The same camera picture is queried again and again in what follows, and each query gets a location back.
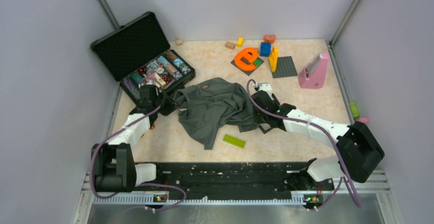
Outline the grey t-shirt garment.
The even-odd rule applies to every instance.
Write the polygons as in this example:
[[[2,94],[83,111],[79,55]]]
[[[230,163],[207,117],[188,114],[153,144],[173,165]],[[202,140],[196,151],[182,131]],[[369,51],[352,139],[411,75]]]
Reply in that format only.
[[[224,125],[237,126],[239,132],[255,130],[253,105],[245,88],[217,77],[177,90],[179,122],[187,134],[212,150],[218,130]]]

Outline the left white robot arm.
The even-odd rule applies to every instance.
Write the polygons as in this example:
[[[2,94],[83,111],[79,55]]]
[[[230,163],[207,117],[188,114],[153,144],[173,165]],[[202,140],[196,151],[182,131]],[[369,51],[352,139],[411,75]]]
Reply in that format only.
[[[142,85],[138,104],[121,128],[93,146],[89,177],[91,191],[97,198],[103,198],[103,192],[109,197],[132,192],[141,183],[152,190],[163,186],[164,176],[157,171],[156,164],[136,164],[132,149],[154,125],[159,110],[167,106],[166,100],[166,92],[156,85]]]

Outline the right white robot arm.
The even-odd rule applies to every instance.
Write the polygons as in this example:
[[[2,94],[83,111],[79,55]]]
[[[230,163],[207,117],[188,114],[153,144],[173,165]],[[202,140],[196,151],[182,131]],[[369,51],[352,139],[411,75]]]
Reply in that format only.
[[[351,125],[330,122],[310,115],[294,105],[280,103],[268,83],[253,83],[255,92],[250,96],[253,118],[263,127],[263,133],[273,129],[304,135],[335,150],[335,155],[324,159],[312,159],[300,183],[306,189],[314,189],[321,181],[346,177],[364,183],[383,160],[385,153],[365,123]]]

